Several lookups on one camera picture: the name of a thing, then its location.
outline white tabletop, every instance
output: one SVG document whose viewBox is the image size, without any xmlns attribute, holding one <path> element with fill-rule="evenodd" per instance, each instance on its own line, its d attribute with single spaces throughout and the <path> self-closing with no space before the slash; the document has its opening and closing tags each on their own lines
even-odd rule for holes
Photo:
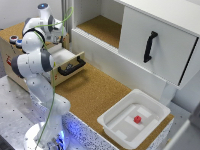
<svg viewBox="0 0 200 150">
<path fill-rule="evenodd" d="M 186 0 L 115 0 L 200 37 L 200 5 Z"/>
</svg>

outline white cabinet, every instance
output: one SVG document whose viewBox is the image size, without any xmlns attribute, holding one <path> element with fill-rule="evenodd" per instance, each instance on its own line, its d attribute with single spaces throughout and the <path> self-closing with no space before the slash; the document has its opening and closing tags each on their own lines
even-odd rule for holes
<svg viewBox="0 0 200 150">
<path fill-rule="evenodd" d="M 149 39 L 152 31 L 158 36 Z M 189 33 L 125 7 L 119 54 L 175 85 L 181 82 L 196 40 Z M 145 54 L 151 57 L 147 62 Z"/>
</svg>

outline black handle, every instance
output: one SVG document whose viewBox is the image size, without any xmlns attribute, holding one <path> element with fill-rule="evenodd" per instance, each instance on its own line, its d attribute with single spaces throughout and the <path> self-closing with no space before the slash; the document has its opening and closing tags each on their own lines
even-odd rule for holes
<svg viewBox="0 0 200 150">
<path fill-rule="evenodd" d="M 154 31 L 151 32 L 151 35 L 149 36 L 149 39 L 147 41 L 146 50 L 144 53 L 144 63 L 147 63 L 152 58 L 150 56 L 151 46 L 152 46 L 153 39 L 157 36 L 158 36 L 158 33 L 154 32 Z"/>
<path fill-rule="evenodd" d="M 58 72 L 63 76 L 67 76 L 73 73 L 74 71 L 78 70 L 79 68 L 83 67 L 86 64 L 86 62 L 82 60 L 80 56 L 77 57 L 77 61 L 79 62 L 79 64 L 74 66 L 73 68 L 69 68 L 69 69 L 66 68 L 66 70 L 62 70 L 61 67 L 58 67 Z"/>
</svg>

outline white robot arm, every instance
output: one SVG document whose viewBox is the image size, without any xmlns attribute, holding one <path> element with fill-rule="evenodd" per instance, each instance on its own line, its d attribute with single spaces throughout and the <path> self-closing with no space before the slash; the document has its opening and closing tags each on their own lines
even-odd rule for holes
<svg viewBox="0 0 200 150">
<path fill-rule="evenodd" d="M 25 54 L 14 57 L 11 66 L 19 77 L 25 79 L 29 92 L 50 110 L 53 101 L 53 88 L 41 73 L 51 71 L 54 66 L 54 60 L 51 54 L 42 47 L 45 41 L 57 43 L 59 36 L 66 35 L 66 30 L 60 23 L 61 21 L 54 19 L 51 15 L 48 4 L 40 4 L 38 10 L 40 17 L 27 19 L 24 25 L 22 49 Z M 50 144 L 51 146 L 49 146 L 49 143 L 55 143 L 55 139 L 62 132 L 62 115 L 66 114 L 69 109 L 70 102 L 64 97 L 55 94 L 51 115 L 39 143 L 40 148 L 43 148 L 43 150 L 53 150 L 55 147 L 66 149 L 64 139 L 59 139 L 62 140 L 61 145 Z M 35 147 L 42 131 L 43 128 L 34 138 Z"/>
</svg>

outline cable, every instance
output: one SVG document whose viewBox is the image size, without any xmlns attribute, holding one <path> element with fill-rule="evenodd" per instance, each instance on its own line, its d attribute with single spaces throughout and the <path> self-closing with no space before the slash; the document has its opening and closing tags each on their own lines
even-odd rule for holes
<svg viewBox="0 0 200 150">
<path fill-rule="evenodd" d="M 67 15 L 67 13 L 68 13 L 68 11 L 69 11 L 70 9 L 72 9 L 70 15 L 67 16 L 67 18 L 65 18 L 65 19 L 64 19 L 63 21 L 61 21 L 60 23 L 63 23 L 63 22 L 65 22 L 65 21 L 67 21 L 67 20 L 69 19 L 69 17 L 71 17 L 71 15 L 72 15 L 72 13 L 73 13 L 73 11 L 74 11 L 73 7 L 70 7 L 70 8 L 67 10 L 65 16 Z M 42 27 L 42 26 L 53 26 L 53 25 L 57 25 L 57 24 L 40 25 L 40 26 L 36 26 L 35 28 L 37 28 L 37 27 Z M 35 31 L 34 31 L 34 33 L 38 36 L 38 38 L 39 38 L 40 41 L 44 44 L 44 46 L 45 46 L 45 48 L 46 48 L 46 50 L 47 50 L 46 44 L 44 43 L 44 41 L 42 40 L 42 38 L 39 36 L 39 34 L 38 34 L 37 32 L 35 32 Z M 47 122 L 49 121 L 49 117 L 50 117 L 50 114 L 51 114 L 51 111 L 52 111 L 52 108 L 53 108 L 53 104 L 54 104 L 54 99 L 55 99 L 55 84 L 54 84 L 54 81 L 55 81 L 55 79 L 54 79 L 54 72 L 53 72 L 53 70 L 52 70 L 52 77 L 53 77 L 53 101 L 52 101 L 52 104 L 51 104 L 51 108 L 50 108 L 50 110 L 49 110 L 49 114 L 48 114 L 47 120 L 46 120 L 46 122 L 45 122 L 45 124 L 44 124 L 44 128 L 42 129 L 42 133 L 41 133 L 40 138 L 39 138 L 39 140 L 38 140 L 38 142 L 37 142 L 37 145 L 36 145 L 36 147 L 35 147 L 35 150 L 37 149 L 37 147 L 38 147 L 38 145 L 39 145 L 39 143 L 40 143 L 40 140 L 41 140 L 42 135 L 43 135 L 43 133 L 44 133 L 44 130 L 45 130 L 45 128 L 46 128 Z"/>
</svg>

